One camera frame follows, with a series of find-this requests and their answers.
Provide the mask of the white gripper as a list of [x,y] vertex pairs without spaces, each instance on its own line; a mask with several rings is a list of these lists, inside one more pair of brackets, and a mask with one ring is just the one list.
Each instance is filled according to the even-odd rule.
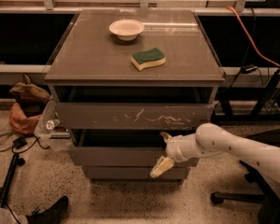
[[166,144],[166,154],[161,156],[150,172],[152,178],[157,178],[174,167],[175,162],[188,161],[198,158],[196,137],[194,134],[171,136],[167,132],[160,132]]

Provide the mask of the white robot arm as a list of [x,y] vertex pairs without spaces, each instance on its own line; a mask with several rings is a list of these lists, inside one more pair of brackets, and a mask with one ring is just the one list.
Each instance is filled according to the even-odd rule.
[[161,136],[166,144],[166,156],[161,156],[152,168],[152,178],[178,162],[228,153],[280,184],[280,147],[234,135],[212,123],[200,125],[194,134],[171,136],[161,132]]

